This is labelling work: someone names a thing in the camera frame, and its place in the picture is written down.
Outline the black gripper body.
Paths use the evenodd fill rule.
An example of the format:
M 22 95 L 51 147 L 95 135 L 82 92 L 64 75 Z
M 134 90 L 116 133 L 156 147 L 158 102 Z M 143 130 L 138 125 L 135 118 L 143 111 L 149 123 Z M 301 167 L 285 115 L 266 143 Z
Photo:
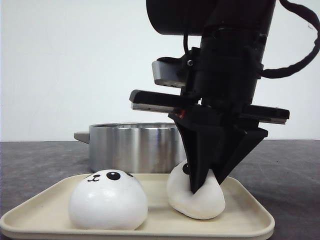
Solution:
M 253 105 L 261 77 L 264 37 L 246 29 L 215 29 L 185 55 L 194 60 L 179 95 L 134 90 L 134 110 L 164 112 L 188 129 L 284 124 L 286 109 Z

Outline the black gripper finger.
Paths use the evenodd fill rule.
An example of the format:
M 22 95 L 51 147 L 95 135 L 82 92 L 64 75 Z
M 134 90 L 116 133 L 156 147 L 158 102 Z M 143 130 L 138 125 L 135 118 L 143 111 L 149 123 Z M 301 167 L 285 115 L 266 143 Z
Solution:
M 225 128 L 214 150 L 211 169 L 221 184 L 230 172 L 265 138 L 268 131 L 259 127 Z
M 221 184 L 227 174 L 224 172 L 223 147 L 225 146 L 225 131 L 221 127 L 196 127 L 193 129 L 175 123 L 184 145 L 190 190 L 196 193 L 205 183 L 209 170 L 212 170 L 216 180 Z

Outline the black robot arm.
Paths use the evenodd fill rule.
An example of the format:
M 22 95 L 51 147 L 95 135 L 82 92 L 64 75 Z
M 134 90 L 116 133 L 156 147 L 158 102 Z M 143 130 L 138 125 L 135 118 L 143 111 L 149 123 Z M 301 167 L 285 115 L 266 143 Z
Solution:
M 286 109 L 253 105 L 275 8 L 273 0 L 149 0 L 148 18 L 162 35 L 201 36 L 180 58 L 153 63 L 157 85 L 179 95 L 134 90 L 132 108 L 164 112 L 184 145 L 190 189 L 209 170 L 221 183 L 267 135 L 259 123 L 284 124 Z

